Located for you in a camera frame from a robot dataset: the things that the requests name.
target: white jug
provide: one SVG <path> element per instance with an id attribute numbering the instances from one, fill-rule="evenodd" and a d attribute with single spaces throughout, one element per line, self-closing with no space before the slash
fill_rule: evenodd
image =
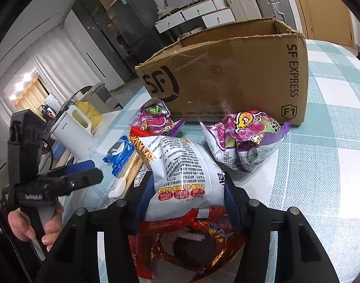
<path id="1" fill-rule="evenodd" d="M 76 121 L 73 112 L 76 112 L 87 123 L 87 128 Z M 59 117 L 50 131 L 78 160 L 85 159 L 95 141 L 91 134 L 90 119 L 75 105 L 71 105 Z"/>

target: tablecloth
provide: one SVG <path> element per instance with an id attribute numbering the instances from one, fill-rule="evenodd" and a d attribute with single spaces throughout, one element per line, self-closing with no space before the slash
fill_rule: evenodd
<path id="1" fill-rule="evenodd" d="M 233 174 L 232 178 L 251 198 L 270 208 L 301 209 L 340 281 L 348 283 L 360 271 L 360 61 L 339 45 L 306 42 L 309 89 L 304 123 L 291 129 L 259 171 Z M 149 98 L 141 89 L 96 141 L 90 158 L 102 167 L 105 178 L 66 198 L 65 221 L 78 207 L 92 211 L 108 205 L 106 190 L 113 178 L 107 174 L 110 167 L 100 163 L 97 154 L 108 151 L 113 140 L 128 133 L 128 121 Z M 197 124 L 186 124 L 181 135 L 206 146 Z M 276 243 L 273 232 L 266 282 L 274 280 Z M 238 261 L 234 259 L 200 282 L 233 282 Z"/>

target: ceiling light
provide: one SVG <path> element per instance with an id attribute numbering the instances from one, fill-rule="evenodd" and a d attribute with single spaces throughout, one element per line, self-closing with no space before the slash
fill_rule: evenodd
<path id="1" fill-rule="evenodd" d="M 24 82 L 28 82 L 31 80 L 31 75 L 29 73 L 25 73 L 23 78 L 24 78 Z"/>
<path id="2" fill-rule="evenodd" d="M 17 83 L 17 84 L 15 84 L 15 89 L 16 89 L 16 91 L 21 91 L 21 90 L 23 90 L 23 88 L 24 88 L 24 84 L 23 84 L 23 83 Z"/>

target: wooden door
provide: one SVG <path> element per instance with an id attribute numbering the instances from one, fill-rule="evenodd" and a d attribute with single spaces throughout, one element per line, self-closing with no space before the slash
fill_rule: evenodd
<path id="1" fill-rule="evenodd" d="M 354 47 L 350 11 L 341 0 L 296 0 L 309 39 Z"/>

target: blue snack package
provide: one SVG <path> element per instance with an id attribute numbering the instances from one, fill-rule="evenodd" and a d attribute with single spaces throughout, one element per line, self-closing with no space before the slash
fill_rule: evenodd
<path id="1" fill-rule="evenodd" d="M 109 149 L 103 161 L 112 164 L 112 174 L 117 177 L 134 151 L 134 146 L 126 135 L 122 135 Z"/>

